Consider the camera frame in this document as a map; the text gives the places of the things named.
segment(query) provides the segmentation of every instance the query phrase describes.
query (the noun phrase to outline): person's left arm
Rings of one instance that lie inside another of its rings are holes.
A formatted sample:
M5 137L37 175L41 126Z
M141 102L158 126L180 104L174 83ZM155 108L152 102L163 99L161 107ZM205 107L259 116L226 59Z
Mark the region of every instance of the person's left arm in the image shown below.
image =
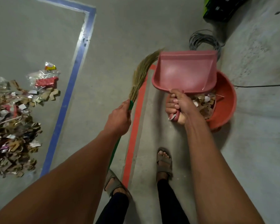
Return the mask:
M92 223L113 148L131 125L130 100L89 144L41 177L0 211L4 223Z

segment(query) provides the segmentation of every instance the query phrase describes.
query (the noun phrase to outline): person's right arm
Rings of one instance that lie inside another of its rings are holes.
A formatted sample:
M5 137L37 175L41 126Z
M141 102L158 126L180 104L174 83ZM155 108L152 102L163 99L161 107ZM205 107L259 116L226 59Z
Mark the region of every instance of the person's right arm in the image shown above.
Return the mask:
M181 109L190 150L196 211L200 223L264 223L217 149L209 127L189 97L171 91L166 111Z

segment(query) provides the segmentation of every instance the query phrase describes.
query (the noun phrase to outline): trash pile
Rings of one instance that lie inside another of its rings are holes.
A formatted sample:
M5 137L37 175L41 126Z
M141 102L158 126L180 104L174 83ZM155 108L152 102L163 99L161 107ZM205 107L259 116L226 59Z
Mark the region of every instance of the trash pile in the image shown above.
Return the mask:
M35 138L42 132L41 124L33 121L30 107L43 105L59 95L56 66L46 62L45 69L27 75L33 90L22 89L15 80L0 77L0 175L22 177L34 170L36 160L30 153L41 146Z
M191 99L205 119L209 119L213 115L216 105L216 94L196 94Z

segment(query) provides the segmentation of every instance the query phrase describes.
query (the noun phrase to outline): broom handle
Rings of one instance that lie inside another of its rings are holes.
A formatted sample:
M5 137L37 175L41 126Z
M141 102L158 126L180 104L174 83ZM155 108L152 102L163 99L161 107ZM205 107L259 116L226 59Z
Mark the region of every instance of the broom handle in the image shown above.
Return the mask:
M129 110L131 110L131 109L133 108L133 106L134 106L133 101L130 101ZM110 166L111 166L111 163L112 163L112 161L113 161L113 158L114 158L114 155L115 155L116 149L117 149L117 147L118 147L118 144L119 144L119 142L120 142L120 139L121 139L121 137L118 139L118 141L117 141L117 142L116 142L116 144L115 144L115 147L114 147L113 152L112 152L112 155L111 155L111 159L110 159L110 163L109 163L109 167L108 167L108 169L109 169L109 168L110 168Z

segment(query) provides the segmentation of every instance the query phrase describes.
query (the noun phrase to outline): hand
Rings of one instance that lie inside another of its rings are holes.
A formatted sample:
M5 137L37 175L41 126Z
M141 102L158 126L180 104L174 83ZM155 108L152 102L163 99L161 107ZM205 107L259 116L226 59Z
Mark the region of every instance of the hand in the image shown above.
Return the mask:
M180 109L181 113L177 121L179 124L184 125L190 113L199 113L193 101L186 94L180 92L178 89L172 89L170 93L170 97L166 100L166 112L168 115L171 113L175 114Z
M117 109L114 109L108 117L104 131L111 132L119 137L125 135L131 125L129 106L130 99L127 99Z

